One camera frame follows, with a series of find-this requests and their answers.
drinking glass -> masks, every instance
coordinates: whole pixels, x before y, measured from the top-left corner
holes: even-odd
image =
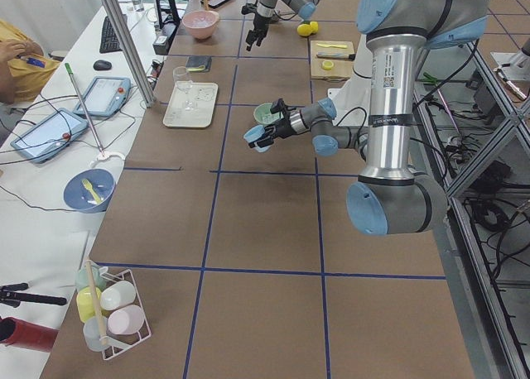
[[[179,66],[173,70],[173,79],[176,87],[185,93],[185,102],[182,104],[184,110],[193,110],[197,107],[197,103],[190,100],[190,89],[193,84],[191,81],[190,72],[185,66]]]

blue tablet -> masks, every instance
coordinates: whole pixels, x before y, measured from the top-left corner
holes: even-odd
[[[35,163],[49,160],[77,139],[89,126],[79,116],[60,108],[11,142],[11,146]]]
[[[127,100],[131,80],[124,77],[94,77],[83,94],[83,100],[91,116],[110,117]],[[84,116],[81,102],[75,106],[74,114]]]

black mouse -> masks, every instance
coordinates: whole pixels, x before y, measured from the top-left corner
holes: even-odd
[[[107,60],[96,60],[94,62],[94,70],[111,70],[113,64]]]

white desk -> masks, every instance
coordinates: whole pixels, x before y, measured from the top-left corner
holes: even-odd
[[[84,91],[96,75],[134,78],[128,68],[123,52],[109,54],[99,53],[101,26],[106,12],[101,8],[92,22],[66,56],[63,63],[70,63],[75,73],[79,88]],[[152,60],[163,60],[152,49],[155,32],[152,24],[147,20],[146,12],[128,11],[128,26],[132,38],[142,60],[143,68],[147,71]],[[154,11],[148,13],[152,20]],[[113,64],[110,71],[97,72],[92,64],[98,59],[105,59]],[[49,83],[42,91],[45,98],[75,94],[74,87],[63,65],[55,72]],[[52,101],[57,108],[72,109],[77,99]],[[104,146],[108,145],[117,135],[129,125],[132,126],[108,149],[119,151],[127,155],[138,127],[142,120],[145,105],[142,96],[133,89],[132,97],[123,107],[123,111],[131,117],[121,113],[115,114],[108,121],[96,125],[99,138]],[[38,122],[53,109],[47,103],[37,105],[25,116],[25,119]],[[15,132],[20,134],[27,130],[28,125],[19,124]],[[19,161],[23,157],[10,151],[11,135],[0,149],[0,162]],[[0,185],[7,190],[24,198],[29,204],[47,209],[68,207],[63,202],[63,189],[73,176],[87,170],[89,163],[97,156],[99,150],[95,147],[95,140],[88,130],[81,138],[94,147],[81,142],[74,142],[65,148],[58,156],[50,161],[35,165],[22,162],[10,165],[0,165],[4,175],[0,177]],[[109,170],[116,181],[123,170],[123,161],[112,158],[99,163],[98,168]],[[27,292],[42,295],[63,296],[69,301],[74,294],[75,273],[89,251],[104,213],[75,213],[75,212],[45,212],[30,209],[23,202],[0,189],[0,254],[2,255],[2,270],[0,270],[0,285],[27,282],[30,289]],[[68,306],[40,305],[22,303],[14,309],[0,305],[0,316],[17,317],[26,321],[58,329],[65,316]],[[15,347],[0,346],[0,367],[2,377],[9,379],[38,378],[48,358],[48,353],[25,350]]]

keyboard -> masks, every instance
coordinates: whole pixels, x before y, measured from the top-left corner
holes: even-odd
[[[127,15],[122,14],[123,20],[127,23]],[[114,31],[113,25],[110,23],[110,19],[105,17],[103,26],[101,28],[101,44],[99,45],[99,53],[106,54],[109,52],[117,52],[122,50],[119,46],[118,37]]]

